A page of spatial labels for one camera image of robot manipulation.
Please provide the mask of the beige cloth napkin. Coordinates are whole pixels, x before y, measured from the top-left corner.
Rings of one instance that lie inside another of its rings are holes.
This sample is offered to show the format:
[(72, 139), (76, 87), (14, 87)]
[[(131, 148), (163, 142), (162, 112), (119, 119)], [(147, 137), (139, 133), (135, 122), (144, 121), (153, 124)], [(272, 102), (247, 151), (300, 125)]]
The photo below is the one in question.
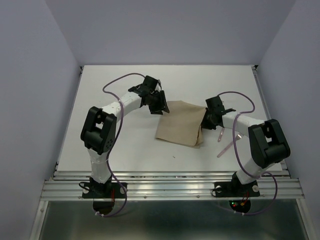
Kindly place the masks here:
[(157, 140), (199, 148), (203, 143), (201, 123), (206, 108), (182, 100), (167, 102), (169, 113), (164, 113), (155, 133)]

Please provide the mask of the pink handled fork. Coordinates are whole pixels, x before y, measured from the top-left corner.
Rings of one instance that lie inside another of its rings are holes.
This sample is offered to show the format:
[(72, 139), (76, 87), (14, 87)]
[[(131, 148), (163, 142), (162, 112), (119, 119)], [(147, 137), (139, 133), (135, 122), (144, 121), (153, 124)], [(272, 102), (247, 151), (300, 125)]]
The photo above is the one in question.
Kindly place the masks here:
[[(241, 140), (243, 138), (243, 134), (240, 133), (235, 137), (235, 141)], [(231, 141), (218, 155), (217, 157), (220, 158), (225, 152), (228, 151), (234, 145), (233, 141)]]

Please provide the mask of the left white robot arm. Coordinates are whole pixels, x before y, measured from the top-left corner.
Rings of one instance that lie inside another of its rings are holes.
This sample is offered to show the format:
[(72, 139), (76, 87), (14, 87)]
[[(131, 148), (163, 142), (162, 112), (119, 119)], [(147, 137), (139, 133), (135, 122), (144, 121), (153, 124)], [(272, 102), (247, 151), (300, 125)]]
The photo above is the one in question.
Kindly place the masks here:
[(109, 155), (120, 134), (124, 117), (141, 107), (147, 106), (152, 115), (169, 113), (166, 96), (162, 84), (158, 79), (145, 76), (143, 82), (128, 89), (122, 96), (106, 91), (106, 88), (133, 73), (121, 76), (106, 84), (102, 91), (116, 98), (116, 101), (104, 107), (93, 106), (88, 110), (80, 139), (87, 148), (91, 175), (90, 183), (100, 197), (111, 193), (112, 171), (108, 166)]

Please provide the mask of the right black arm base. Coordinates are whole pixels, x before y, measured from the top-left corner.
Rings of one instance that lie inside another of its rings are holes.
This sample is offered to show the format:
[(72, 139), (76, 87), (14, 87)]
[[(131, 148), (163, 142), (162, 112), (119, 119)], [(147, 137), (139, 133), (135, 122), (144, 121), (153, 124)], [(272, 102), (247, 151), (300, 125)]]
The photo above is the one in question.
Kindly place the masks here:
[(240, 197), (259, 197), (260, 191), (258, 182), (242, 184), (236, 173), (232, 175), (229, 181), (216, 181), (211, 195), (216, 198), (240, 198)]

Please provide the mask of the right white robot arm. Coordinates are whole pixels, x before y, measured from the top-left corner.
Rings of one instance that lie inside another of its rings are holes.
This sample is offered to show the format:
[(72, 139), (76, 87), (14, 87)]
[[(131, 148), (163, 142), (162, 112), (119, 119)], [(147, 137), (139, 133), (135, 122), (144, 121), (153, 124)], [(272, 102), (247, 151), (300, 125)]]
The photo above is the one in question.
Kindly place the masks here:
[(219, 96), (205, 100), (206, 112), (201, 127), (215, 130), (218, 126), (232, 130), (233, 142), (236, 133), (243, 134), (249, 140), (251, 157), (235, 173), (235, 180), (230, 182), (231, 192), (242, 195), (248, 190), (248, 184), (260, 177), (268, 168), (288, 158), (291, 149), (281, 128), (275, 119), (255, 119), (233, 108), (226, 109)]

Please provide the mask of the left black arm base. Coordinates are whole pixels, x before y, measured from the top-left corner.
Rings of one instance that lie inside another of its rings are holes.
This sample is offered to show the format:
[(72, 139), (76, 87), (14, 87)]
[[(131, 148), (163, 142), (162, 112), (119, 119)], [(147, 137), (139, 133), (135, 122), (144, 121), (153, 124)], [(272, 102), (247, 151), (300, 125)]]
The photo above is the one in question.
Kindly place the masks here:
[(123, 188), (117, 183), (108, 180), (106, 183), (95, 181), (81, 181), (78, 186), (82, 189), (83, 199), (125, 199)]

